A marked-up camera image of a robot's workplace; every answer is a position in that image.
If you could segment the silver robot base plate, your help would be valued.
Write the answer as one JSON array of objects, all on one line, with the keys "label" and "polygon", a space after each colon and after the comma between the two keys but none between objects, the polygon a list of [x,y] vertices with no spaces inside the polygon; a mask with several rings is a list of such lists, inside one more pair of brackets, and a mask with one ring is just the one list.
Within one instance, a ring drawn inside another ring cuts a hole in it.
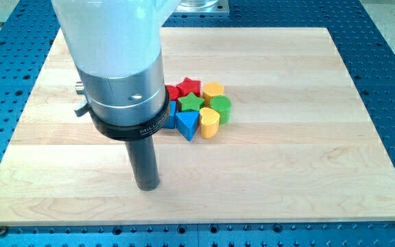
[{"label": "silver robot base plate", "polygon": [[185,16],[223,16],[229,13],[229,0],[182,0],[173,12],[174,15]]}]

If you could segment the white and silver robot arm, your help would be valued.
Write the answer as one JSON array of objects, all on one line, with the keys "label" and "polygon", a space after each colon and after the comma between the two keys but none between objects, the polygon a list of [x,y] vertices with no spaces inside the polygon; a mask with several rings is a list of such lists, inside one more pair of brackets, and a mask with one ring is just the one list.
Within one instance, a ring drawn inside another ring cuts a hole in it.
[{"label": "white and silver robot arm", "polygon": [[160,29],[180,0],[52,0],[93,123],[120,141],[147,138],[169,116]]}]

